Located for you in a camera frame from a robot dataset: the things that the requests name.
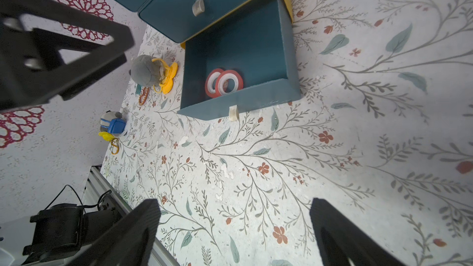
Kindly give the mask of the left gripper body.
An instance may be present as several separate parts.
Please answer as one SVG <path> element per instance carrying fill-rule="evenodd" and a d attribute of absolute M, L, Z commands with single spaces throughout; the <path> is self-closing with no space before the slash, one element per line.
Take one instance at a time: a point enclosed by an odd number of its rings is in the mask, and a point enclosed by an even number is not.
<path fill-rule="evenodd" d="M 37 16 L 110 35 L 107 45 L 50 32 L 27 31 L 20 18 Z M 64 101 L 126 63 L 130 29 L 52 0 L 1 0 L 1 111 Z"/>

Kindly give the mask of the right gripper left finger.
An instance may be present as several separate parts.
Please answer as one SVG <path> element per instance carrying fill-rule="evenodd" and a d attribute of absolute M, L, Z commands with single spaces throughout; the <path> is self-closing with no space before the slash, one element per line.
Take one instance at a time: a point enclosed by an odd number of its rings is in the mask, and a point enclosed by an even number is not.
<path fill-rule="evenodd" d="M 158 200 L 144 200 L 68 265 L 146 266 L 160 217 Z"/>

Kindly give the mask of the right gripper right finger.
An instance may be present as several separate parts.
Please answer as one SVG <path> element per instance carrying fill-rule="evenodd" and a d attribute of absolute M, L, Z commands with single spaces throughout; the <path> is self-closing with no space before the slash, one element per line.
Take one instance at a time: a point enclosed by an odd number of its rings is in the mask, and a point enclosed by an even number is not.
<path fill-rule="evenodd" d="M 325 199 L 314 198 L 310 218 L 324 266 L 401 266 Z"/>

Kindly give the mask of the red tape roll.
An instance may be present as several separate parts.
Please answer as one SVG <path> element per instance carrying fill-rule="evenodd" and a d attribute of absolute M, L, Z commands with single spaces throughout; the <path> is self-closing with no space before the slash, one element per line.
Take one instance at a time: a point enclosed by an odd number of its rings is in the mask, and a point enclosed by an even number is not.
<path fill-rule="evenodd" d="M 216 94 L 225 96 L 242 90 L 244 87 L 243 78 L 235 70 L 226 70 L 219 75 L 216 80 Z"/>
<path fill-rule="evenodd" d="M 223 69 L 216 68 L 208 75 L 206 79 L 206 83 L 205 83 L 205 92 L 208 97 L 217 98 L 220 96 L 220 93 L 217 90 L 217 87 L 218 87 L 217 79 L 223 72 L 224 72 Z"/>

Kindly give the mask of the teal bottom drawer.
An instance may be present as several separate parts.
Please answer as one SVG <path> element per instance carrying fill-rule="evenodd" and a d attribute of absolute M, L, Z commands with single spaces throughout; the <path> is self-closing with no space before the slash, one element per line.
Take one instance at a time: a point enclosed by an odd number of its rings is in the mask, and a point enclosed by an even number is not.
<path fill-rule="evenodd" d="M 253 0 L 186 42 L 181 108 L 202 120 L 223 118 L 301 98 L 291 18 L 283 0 Z M 214 69 L 235 70 L 243 88 L 210 98 Z"/>

